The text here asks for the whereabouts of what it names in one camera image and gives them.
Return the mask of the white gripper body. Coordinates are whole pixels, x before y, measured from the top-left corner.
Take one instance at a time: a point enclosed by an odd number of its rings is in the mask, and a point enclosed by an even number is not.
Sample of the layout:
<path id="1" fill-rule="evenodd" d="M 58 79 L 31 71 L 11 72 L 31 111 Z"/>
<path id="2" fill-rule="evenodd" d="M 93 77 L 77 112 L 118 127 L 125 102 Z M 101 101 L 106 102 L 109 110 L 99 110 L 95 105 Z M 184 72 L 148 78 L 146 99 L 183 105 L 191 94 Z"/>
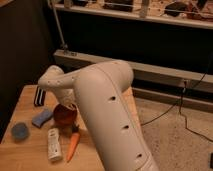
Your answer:
<path id="1" fill-rule="evenodd" d="M 75 97 L 72 89 L 60 89 L 56 91 L 56 98 L 58 102 L 68 108 L 73 108 L 75 103 Z"/>

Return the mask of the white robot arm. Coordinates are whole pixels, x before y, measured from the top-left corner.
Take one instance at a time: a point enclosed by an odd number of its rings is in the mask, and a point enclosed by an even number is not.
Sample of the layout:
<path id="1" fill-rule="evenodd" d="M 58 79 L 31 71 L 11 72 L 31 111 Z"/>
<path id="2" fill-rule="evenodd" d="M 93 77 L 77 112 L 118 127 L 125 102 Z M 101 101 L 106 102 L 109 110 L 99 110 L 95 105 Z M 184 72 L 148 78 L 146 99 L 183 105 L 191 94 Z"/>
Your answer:
<path id="1" fill-rule="evenodd" d="M 159 171 L 123 98 L 132 81 L 131 66 L 111 60 L 69 73 L 52 65 L 38 85 L 62 105 L 77 104 L 105 171 Z"/>

